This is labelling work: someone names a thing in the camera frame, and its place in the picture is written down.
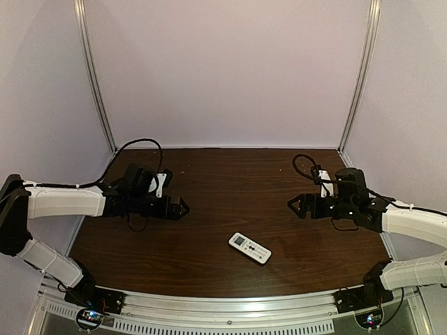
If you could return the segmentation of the white remote control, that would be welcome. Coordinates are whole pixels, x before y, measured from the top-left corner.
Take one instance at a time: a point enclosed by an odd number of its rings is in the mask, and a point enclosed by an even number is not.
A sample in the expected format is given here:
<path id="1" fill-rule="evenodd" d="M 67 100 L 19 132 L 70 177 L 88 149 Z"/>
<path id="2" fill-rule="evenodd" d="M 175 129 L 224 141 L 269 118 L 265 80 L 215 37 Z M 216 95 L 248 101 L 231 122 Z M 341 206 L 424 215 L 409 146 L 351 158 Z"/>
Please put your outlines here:
<path id="1" fill-rule="evenodd" d="M 264 265 L 272 256 L 270 249 L 261 246 L 240 232 L 236 232 L 228 240 L 228 244 L 260 265 Z"/>

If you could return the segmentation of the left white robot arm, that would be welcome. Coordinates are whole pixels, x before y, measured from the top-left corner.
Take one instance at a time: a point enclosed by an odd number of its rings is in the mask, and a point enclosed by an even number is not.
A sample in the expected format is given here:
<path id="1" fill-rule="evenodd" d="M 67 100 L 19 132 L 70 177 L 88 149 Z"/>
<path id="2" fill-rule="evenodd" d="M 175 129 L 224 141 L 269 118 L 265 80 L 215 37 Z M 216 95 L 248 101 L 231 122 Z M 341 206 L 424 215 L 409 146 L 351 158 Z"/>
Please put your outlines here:
<path id="1" fill-rule="evenodd" d="M 90 216 L 178 221 L 189 213 L 183 199 L 173 201 L 164 189 L 173 174 L 154 172 L 144 165 L 130 164 L 123 177 L 107 184 L 37 184 L 18 174 L 10 175 L 1 188 L 1 253 L 18 257 L 39 271 L 56 278 L 74 300 L 86 310 L 95 309 L 100 294 L 94 280 L 76 261 L 34 237 L 27 228 L 30 220 L 53 216 Z"/>

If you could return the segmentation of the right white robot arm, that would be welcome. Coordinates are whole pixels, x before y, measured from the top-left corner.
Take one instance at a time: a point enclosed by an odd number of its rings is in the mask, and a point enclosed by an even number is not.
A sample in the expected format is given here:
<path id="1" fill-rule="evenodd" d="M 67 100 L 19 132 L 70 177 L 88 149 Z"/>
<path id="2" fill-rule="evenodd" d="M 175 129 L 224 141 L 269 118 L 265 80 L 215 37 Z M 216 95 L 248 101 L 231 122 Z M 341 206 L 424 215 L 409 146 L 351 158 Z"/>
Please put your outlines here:
<path id="1" fill-rule="evenodd" d="M 446 213 L 373 192 L 360 169 L 344 168 L 330 179 L 326 171 L 313 167 L 308 179 L 320 186 L 320 192 L 300 194 L 287 202 L 301 219 L 345 219 L 379 234 L 406 235 L 446 247 Z M 372 308 L 384 298 L 385 290 L 435 284 L 446 285 L 445 252 L 375 265 L 363 279 L 365 288 L 359 291 L 358 302 Z"/>

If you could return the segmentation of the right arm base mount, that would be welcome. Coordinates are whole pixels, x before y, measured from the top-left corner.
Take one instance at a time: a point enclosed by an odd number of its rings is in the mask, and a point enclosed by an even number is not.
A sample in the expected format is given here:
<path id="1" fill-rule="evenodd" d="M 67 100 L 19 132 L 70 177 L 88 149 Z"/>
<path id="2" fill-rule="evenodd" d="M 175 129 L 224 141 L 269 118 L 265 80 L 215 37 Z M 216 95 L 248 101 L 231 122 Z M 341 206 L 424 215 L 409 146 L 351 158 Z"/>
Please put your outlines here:
<path id="1" fill-rule="evenodd" d="M 376 289 L 372 285 L 361 285 L 355 288 L 343 287 L 332 294 L 338 313 L 359 311 L 366 308 L 380 307 L 394 299 L 389 290 Z"/>

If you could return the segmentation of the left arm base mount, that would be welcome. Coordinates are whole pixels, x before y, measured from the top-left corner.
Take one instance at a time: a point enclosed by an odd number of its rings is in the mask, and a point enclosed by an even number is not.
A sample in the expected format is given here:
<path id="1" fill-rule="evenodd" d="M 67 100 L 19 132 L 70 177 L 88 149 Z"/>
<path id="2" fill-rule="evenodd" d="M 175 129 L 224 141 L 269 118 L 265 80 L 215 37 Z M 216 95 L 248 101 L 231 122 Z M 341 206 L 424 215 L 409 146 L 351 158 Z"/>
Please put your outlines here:
<path id="1" fill-rule="evenodd" d="M 122 312 L 125 294 L 116 290 L 94 287 L 91 292 L 81 294 L 74 289 L 67 289 L 64 301 L 76 306 L 100 313 L 117 314 Z"/>

